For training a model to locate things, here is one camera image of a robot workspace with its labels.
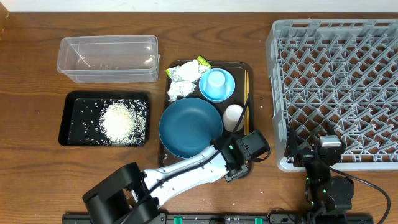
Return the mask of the large blue plate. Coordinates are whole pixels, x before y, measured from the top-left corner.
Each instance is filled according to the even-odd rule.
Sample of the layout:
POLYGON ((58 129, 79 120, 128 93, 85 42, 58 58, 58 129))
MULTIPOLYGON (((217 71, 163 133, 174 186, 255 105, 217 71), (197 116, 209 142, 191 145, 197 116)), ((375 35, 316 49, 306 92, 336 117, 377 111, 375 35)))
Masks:
POLYGON ((168 106, 159 122, 159 137, 173 155, 188 159, 223 135, 218 110, 200 98, 184 98, 168 106))

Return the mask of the white paper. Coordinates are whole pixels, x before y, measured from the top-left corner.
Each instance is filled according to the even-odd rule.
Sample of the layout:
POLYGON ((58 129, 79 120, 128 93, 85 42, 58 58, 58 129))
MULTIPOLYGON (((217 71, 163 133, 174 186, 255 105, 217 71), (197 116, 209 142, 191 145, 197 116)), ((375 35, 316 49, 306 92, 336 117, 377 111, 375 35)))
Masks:
POLYGON ((176 101, 178 96, 182 96, 183 98, 185 98, 187 95, 195 90, 195 87, 196 84, 188 81, 172 81, 170 84, 170 88, 167 91, 167 94, 169 96, 169 102, 176 101))
POLYGON ((195 83, 210 68, 209 63, 202 64, 198 60, 192 60, 183 65, 166 69, 166 74, 173 82, 195 83))

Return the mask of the green and silver wrapper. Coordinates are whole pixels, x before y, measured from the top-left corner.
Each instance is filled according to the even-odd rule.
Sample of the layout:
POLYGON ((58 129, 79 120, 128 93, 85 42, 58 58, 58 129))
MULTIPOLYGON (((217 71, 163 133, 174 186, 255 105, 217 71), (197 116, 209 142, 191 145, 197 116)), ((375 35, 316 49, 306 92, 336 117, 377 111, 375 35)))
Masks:
MULTIPOLYGON (((198 62, 198 66, 204 66, 208 69, 211 68, 211 65, 209 62, 207 62, 202 56, 198 56, 197 57, 197 62, 198 62)), ((175 73, 177 70, 175 68, 168 68, 166 69, 166 74, 171 77, 173 73, 175 73)))

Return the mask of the pile of white rice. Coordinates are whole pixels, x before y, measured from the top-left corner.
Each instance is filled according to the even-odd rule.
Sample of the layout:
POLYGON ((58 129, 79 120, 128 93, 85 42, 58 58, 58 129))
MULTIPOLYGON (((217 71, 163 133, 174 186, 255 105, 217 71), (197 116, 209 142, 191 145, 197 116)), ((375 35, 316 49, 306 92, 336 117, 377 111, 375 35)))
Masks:
POLYGON ((105 130, 106 137, 114 144, 122 146, 122 143, 134 142, 135 138, 129 138, 140 125, 141 117, 134 110, 124 104, 113 103, 107 107, 100 119, 100 127, 105 130))

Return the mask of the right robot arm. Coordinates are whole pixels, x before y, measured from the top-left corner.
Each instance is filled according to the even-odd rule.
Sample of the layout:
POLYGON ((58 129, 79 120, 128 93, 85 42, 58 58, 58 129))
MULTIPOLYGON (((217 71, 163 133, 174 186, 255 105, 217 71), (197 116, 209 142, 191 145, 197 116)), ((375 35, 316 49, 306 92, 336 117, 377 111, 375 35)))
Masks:
POLYGON ((305 192, 312 204, 312 210, 303 215, 301 223, 347 223, 346 211, 352 209, 353 181, 349 177, 331 175, 331 167, 340 160, 346 144, 332 129, 327 133, 310 149, 299 149, 295 130, 289 128, 288 151, 295 167, 305 167, 305 192))

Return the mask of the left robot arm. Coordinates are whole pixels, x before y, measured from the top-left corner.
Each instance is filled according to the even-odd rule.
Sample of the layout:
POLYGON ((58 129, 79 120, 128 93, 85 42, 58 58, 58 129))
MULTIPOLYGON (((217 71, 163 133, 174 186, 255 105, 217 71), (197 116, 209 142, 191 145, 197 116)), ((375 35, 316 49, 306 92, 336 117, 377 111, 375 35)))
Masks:
POLYGON ((113 172, 82 199, 92 223, 149 223, 176 195, 238 175, 247 155, 242 140, 227 138, 170 166, 140 170, 133 162, 113 172))

